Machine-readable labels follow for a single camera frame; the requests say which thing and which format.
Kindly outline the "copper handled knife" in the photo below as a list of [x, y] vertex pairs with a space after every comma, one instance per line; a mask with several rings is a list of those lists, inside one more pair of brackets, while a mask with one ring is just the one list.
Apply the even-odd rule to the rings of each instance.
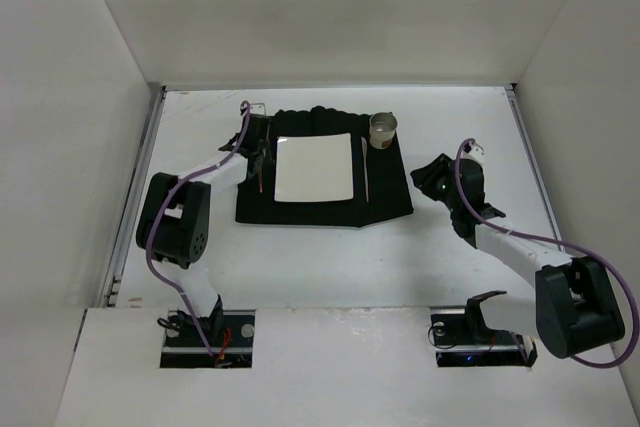
[[368, 175], [368, 164], [367, 164], [368, 140], [364, 136], [361, 137], [361, 150], [362, 150], [362, 158], [363, 158], [363, 182], [364, 182], [365, 199], [366, 199], [366, 202], [369, 203], [370, 191], [369, 191], [369, 175]]

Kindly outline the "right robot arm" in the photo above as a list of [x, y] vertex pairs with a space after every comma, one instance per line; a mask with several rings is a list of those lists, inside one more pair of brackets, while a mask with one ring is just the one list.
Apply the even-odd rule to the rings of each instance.
[[455, 233], [524, 279], [531, 302], [507, 300], [498, 290], [468, 300], [482, 329], [522, 330], [542, 341], [557, 358], [578, 358], [625, 336], [607, 262], [579, 246], [561, 251], [560, 241], [520, 232], [504, 212], [485, 199], [481, 163], [464, 155], [442, 154], [410, 174], [414, 186], [444, 204]]

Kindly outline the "silver metal cup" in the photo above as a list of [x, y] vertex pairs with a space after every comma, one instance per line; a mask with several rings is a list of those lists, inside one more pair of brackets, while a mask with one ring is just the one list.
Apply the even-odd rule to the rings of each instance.
[[379, 112], [369, 118], [369, 144], [378, 150], [388, 148], [395, 137], [398, 121], [391, 112]]

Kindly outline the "black cloth placemat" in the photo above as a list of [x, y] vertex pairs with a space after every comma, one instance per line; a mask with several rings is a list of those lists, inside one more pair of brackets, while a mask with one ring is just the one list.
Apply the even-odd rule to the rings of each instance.
[[348, 113], [316, 106], [309, 111], [280, 110], [274, 114], [272, 139], [280, 136], [326, 136], [348, 133], [352, 140], [354, 198], [340, 202], [280, 203], [274, 200], [274, 180], [238, 186], [235, 220], [242, 224], [361, 228], [413, 213], [405, 168], [398, 140], [378, 150], [368, 147], [367, 164], [370, 201], [363, 182], [361, 137], [369, 133], [368, 114]]

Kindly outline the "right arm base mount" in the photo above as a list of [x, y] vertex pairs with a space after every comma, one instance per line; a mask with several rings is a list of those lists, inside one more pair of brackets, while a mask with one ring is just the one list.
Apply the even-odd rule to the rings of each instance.
[[531, 368], [538, 359], [534, 340], [505, 330], [475, 330], [464, 308], [431, 310], [430, 320], [429, 342], [440, 368]]

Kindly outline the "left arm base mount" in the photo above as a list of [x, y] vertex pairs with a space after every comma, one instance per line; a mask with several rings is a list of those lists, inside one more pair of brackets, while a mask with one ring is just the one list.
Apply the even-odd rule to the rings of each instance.
[[211, 354], [191, 324], [190, 316], [170, 311], [156, 323], [164, 330], [160, 367], [164, 369], [248, 369], [252, 367], [255, 311], [224, 312], [217, 337], [210, 340]]

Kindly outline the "copper fork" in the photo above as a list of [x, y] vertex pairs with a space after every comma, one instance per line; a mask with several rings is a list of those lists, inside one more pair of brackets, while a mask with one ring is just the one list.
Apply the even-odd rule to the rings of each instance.
[[258, 191], [264, 193], [264, 169], [261, 167], [258, 171]]

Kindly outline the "white square plate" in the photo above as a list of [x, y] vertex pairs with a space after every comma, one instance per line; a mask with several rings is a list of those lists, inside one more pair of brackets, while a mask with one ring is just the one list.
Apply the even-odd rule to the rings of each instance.
[[274, 200], [340, 202], [354, 198], [351, 135], [279, 137]]

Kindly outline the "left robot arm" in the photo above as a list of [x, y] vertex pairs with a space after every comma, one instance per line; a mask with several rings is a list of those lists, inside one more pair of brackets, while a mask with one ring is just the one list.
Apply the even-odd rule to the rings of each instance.
[[212, 197], [257, 180], [270, 157], [272, 118], [241, 110], [240, 132], [191, 173], [152, 176], [135, 240], [152, 275], [179, 296], [184, 323], [211, 344], [223, 323], [223, 304], [204, 268]]

